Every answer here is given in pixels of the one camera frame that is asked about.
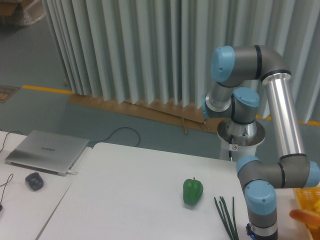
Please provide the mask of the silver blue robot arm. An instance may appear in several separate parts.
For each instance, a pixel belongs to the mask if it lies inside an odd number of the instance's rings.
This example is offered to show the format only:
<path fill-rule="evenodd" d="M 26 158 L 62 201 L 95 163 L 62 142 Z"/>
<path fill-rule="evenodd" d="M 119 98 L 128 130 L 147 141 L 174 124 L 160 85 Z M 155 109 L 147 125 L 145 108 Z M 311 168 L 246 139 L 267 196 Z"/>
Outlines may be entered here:
<path fill-rule="evenodd" d="M 320 182 L 320 168 L 307 159 L 289 86 L 291 72 L 283 57 L 263 45 L 222 46 L 211 60 L 214 88 L 202 97 L 205 118 L 225 117 L 220 138 L 249 147 L 264 138 L 256 122 L 259 95 L 242 83 L 258 80 L 264 86 L 273 121 L 279 161 L 264 165 L 245 155 L 236 163 L 249 222 L 246 232 L 254 240 L 278 237 L 276 189 L 310 188 Z"/>

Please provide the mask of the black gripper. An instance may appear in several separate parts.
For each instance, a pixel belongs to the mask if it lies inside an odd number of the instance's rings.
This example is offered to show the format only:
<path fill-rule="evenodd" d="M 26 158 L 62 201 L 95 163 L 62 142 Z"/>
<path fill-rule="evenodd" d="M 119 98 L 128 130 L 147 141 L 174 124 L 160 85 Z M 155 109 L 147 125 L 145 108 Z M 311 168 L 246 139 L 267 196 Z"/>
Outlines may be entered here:
<path fill-rule="evenodd" d="M 278 227 L 276 224 L 267 228 L 261 228 L 251 223 L 248 223 L 245 228 L 246 228 L 246 234 L 252 240 L 277 240 L 278 239 Z"/>

